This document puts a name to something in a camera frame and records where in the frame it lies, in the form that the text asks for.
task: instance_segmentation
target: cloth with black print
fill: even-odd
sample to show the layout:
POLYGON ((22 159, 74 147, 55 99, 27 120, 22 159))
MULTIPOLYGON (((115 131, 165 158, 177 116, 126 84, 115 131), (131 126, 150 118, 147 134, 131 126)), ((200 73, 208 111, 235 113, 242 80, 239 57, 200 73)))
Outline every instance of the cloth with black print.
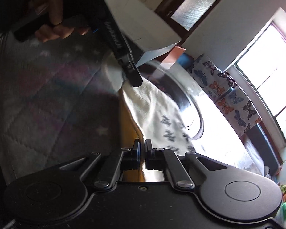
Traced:
POLYGON ((119 93, 131 123, 122 123, 121 130, 133 127, 142 143, 151 139, 153 148, 170 149, 177 155, 195 150, 178 105, 154 84, 143 78, 142 85, 136 88, 125 81, 119 93))

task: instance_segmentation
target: frosted glass panel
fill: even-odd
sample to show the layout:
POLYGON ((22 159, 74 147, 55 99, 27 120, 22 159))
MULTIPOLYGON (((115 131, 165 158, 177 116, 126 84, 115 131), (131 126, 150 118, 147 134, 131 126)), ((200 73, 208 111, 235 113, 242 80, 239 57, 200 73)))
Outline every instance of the frosted glass panel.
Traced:
POLYGON ((185 0, 171 18, 186 30, 203 16, 216 0, 185 0))

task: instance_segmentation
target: metal screw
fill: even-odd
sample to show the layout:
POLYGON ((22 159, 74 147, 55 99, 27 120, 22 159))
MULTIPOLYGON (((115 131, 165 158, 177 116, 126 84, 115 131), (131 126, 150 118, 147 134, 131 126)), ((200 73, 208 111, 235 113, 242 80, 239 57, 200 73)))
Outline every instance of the metal screw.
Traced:
POLYGON ((95 181, 94 182, 94 186, 97 187, 97 188, 106 188, 109 186, 109 183, 106 182, 106 181, 95 181))
POLYGON ((193 186, 193 183, 190 181, 182 180, 176 183, 179 188, 189 188, 193 186))
POLYGON ((147 187, 139 187, 139 190, 141 190, 141 191, 146 191, 146 190, 147 190, 147 187))

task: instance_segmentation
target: orange butterfly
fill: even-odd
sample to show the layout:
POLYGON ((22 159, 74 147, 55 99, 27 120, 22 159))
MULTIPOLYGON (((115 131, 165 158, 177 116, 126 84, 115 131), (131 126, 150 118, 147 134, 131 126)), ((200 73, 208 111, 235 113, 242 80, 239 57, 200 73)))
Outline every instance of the orange butterfly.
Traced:
POLYGON ((256 120, 255 120, 255 124, 257 124, 257 123, 260 123, 262 121, 262 118, 261 117, 258 117, 256 120))
POLYGON ((218 85, 217 81, 214 81, 212 84, 209 85, 211 89, 216 89, 217 94, 221 95, 224 92, 224 88, 218 85))
POLYGON ((234 110, 233 107, 230 107, 226 104, 226 100, 225 98, 223 98, 221 101, 219 101, 218 103, 218 106, 221 107, 221 109, 224 110, 224 113, 227 115, 229 112, 232 112, 234 110))

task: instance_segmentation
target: gray blanket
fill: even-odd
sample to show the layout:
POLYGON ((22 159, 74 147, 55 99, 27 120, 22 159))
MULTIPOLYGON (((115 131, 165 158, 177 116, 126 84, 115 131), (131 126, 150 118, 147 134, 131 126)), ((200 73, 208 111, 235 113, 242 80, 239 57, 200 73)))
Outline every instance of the gray blanket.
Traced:
POLYGON ((0 164, 6 183, 119 147, 118 97, 101 71, 108 47, 91 32, 0 44, 0 164))

